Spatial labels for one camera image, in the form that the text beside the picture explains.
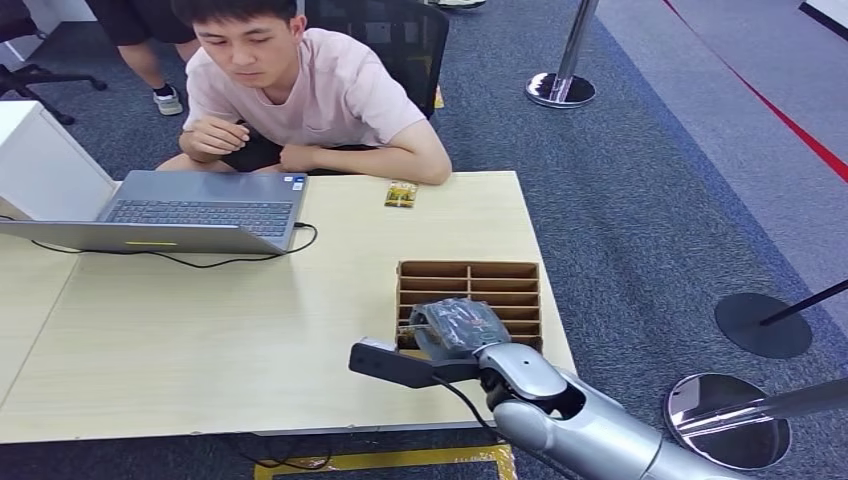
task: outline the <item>chair wheel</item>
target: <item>chair wheel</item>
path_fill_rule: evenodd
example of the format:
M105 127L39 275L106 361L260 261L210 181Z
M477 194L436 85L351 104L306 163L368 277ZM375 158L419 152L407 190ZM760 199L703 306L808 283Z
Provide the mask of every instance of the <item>chair wheel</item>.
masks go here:
M58 114L58 115L55 115L55 117L56 117L56 120L59 123L61 123L62 125L65 125L65 126L73 125L77 121L74 117L72 117L70 115L63 115L61 113Z

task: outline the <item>wrapped object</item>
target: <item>wrapped object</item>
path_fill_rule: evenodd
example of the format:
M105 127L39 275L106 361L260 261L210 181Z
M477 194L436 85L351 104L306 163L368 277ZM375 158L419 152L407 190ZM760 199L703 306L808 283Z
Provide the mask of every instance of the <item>wrapped object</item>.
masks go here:
M491 307L467 298L417 305L409 324L419 348L433 360L467 358L484 345L510 341Z

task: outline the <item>pink t-shirt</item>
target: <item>pink t-shirt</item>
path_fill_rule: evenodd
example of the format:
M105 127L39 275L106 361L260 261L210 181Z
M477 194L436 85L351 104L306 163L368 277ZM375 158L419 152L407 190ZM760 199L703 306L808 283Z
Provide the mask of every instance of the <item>pink t-shirt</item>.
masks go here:
M201 48L188 62L189 116L244 120L278 145L385 146L424 115L355 39L312 28L300 44L300 74L289 99L273 105L262 90L230 79Z

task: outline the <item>black stanchion base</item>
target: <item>black stanchion base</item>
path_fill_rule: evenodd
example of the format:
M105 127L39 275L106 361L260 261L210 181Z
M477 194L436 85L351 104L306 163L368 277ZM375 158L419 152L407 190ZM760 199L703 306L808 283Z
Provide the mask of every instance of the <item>black stanchion base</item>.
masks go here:
M743 350L767 358L792 358L813 343L813 332L804 317L796 313L772 325L760 325L763 319L788 307L767 295L740 293L722 299L715 318L721 333Z
M591 102L597 92L585 78L573 76L567 92L559 92L556 73L540 73L527 82L524 93L534 103L551 108L579 108Z

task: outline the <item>black cable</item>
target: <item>black cable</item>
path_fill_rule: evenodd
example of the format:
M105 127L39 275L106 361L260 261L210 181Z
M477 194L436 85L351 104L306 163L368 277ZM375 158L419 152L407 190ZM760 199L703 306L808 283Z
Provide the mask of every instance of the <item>black cable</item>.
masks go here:
M225 443L228 447L230 447L230 449L232 449L241 458L253 463L254 465L257 465L257 466L260 466L260 467L263 467L263 468L278 468L278 467L286 466L286 467L294 468L296 470L317 471L317 470L321 470L324 467L326 467L327 465L329 465L330 460L333 458L333 449L330 446L327 447L327 453L324 455L324 457L322 457L321 461L316 463L316 464L313 464L313 465L303 465L303 464L293 463L291 461L291 456L292 456L292 452L294 450L294 446L292 446L289 449L288 453L286 453L286 455L284 457L274 458L274 456L271 455L270 440L266 437L265 438L265 450L266 450L266 452L268 452L267 456L269 457L269 460L260 460L258 458L255 458L251 455L244 453L244 451L242 451L242 449L240 449L238 447L238 445L236 444L236 442L233 438L228 437L228 436L217 437L217 438L220 438L223 443Z
M17 221L16 219L9 217L9 216L6 216L6 215L0 215L0 218L5 218L6 220L10 220L10 221L13 221L13 222ZM210 263L208 265L198 265L196 263L187 262L185 260L180 260L179 258L174 258L170 255L166 255L166 254L161 253L161 252L150 252L150 251L143 251L143 252L108 252L108 251L105 251L105 250L66 250L66 249L63 249L63 248L57 248L57 247L45 245L45 244L37 242L35 240L30 240L30 242L32 242L34 245L39 246L39 247L41 247L45 250L50 250L51 252L66 253L68 255L79 255L81 253L99 253L101 255L122 255L122 256L153 255L155 257L161 257L161 258L168 259L172 262L179 263L180 265L185 265L187 267L205 270L205 269L209 269L209 268L222 267L224 265L229 265L231 263L237 263L237 262L266 262L268 260L280 258L280 257L283 257L285 255L291 255L292 253L302 252L303 250L306 250L307 248L311 247L312 244L315 243L316 240L318 240L318 228L316 228L315 225L310 225L308 223L303 223L303 222L297 222L297 223L294 224L294 227L295 228L311 229L312 232L313 232L312 239L309 240L309 242L307 242L302 247L295 248L294 250L289 250L286 253L282 253L280 255L268 255L268 256L259 257L259 258L231 258L229 260L224 260L222 262L217 262L217 263Z
M483 430L489 432L490 434L494 435L497 438L500 438L501 440L509 443L510 445L517 447L522 452L526 453L527 455L530 455L531 457L533 457L536 460L545 464L548 468L555 471L556 473L561 475L563 478L565 478L567 480L576 480L576 477L574 477L572 474L566 472L564 468L557 465L553 460L551 460L547 456L522 447L521 445L517 444L514 440L509 438L509 436L499 432L495 428L492 428L488 423L486 423L485 420L483 420L483 417L480 415L480 412L477 410L477 407L475 407L474 404L471 403L471 400L464 393L462 393L458 388L451 385L450 382L443 380L441 377L439 377L437 375L433 375L433 380L439 382L439 384L441 384L443 387L450 390L451 393L453 393L454 395L459 397L459 399L462 400L462 403L464 403L465 406L467 406L468 409L471 410L471 414L474 415L474 419L476 419L477 423L479 423L480 426L483 427Z

